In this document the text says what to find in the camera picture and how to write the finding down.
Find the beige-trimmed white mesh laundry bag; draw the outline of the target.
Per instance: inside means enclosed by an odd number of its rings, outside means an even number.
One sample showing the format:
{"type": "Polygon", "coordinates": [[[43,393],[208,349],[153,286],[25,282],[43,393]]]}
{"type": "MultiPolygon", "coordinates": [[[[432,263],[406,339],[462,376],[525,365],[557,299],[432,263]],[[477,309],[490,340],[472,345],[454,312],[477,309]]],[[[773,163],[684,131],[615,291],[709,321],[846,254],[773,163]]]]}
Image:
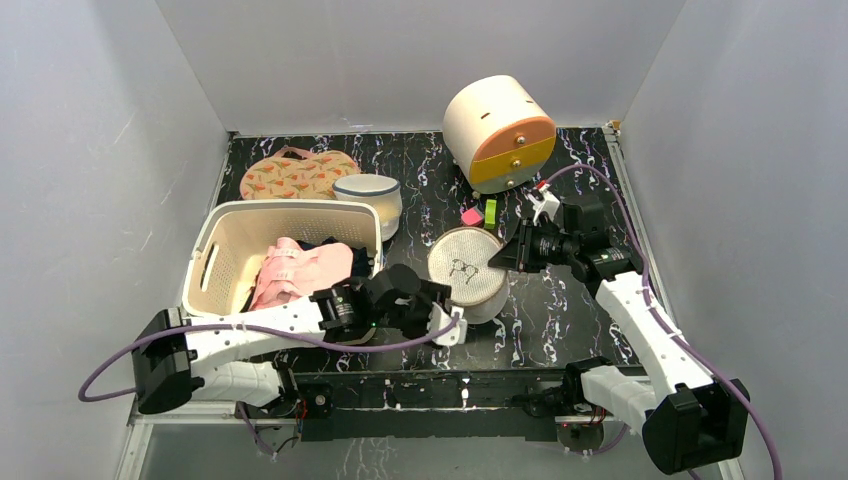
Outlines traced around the beige-trimmed white mesh laundry bag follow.
{"type": "Polygon", "coordinates": [[[490,267],[489,260],[503,247],[493,234],[477,227],[445,232],[427,257],[430,280],[451,287],[451,301],[464,309],[471,325],[497,317],[509,295],[507,272],[490,267]]]}

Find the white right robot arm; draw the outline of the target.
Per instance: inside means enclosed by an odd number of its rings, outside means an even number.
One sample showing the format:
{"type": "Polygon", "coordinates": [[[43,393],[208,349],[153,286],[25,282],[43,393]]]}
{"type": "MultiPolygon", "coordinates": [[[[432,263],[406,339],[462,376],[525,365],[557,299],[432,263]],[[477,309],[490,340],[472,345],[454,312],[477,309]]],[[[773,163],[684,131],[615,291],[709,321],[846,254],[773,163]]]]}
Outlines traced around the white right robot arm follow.
{"type": "Polygon", "coordinates": [[[531,202],[532,216],[521,220],[489,266],[520,273],[569,267],[618,324],[650,380],[638,383],[601,357],[572,362],[565,405],[577,414],[596,406],[612,413],[639,433],[666,475],[738,457],[748,420],[745,387],[737,379],[722,384],[684,350],[645,280],[640,251],[612,244],[602,203],[552,196],[531,202]]]}

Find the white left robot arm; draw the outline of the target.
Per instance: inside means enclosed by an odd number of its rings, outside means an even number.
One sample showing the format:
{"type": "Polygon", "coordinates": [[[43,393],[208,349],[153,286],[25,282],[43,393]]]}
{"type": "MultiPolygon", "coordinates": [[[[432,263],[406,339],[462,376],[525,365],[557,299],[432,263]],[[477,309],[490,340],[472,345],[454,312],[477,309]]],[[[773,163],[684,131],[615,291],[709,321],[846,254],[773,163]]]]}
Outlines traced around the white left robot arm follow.
{"type": "Polygon", "coordinates": [[[451,293],[450,286],[396,264],[256,311],[200,316],[162,310],[131,348],[137,409],[153,415],[190,401],[232,401],[286,416],[299,400],[293,379],[255,357],[309,347],[380,353],[462,344],[467,321],[451,293]]]}

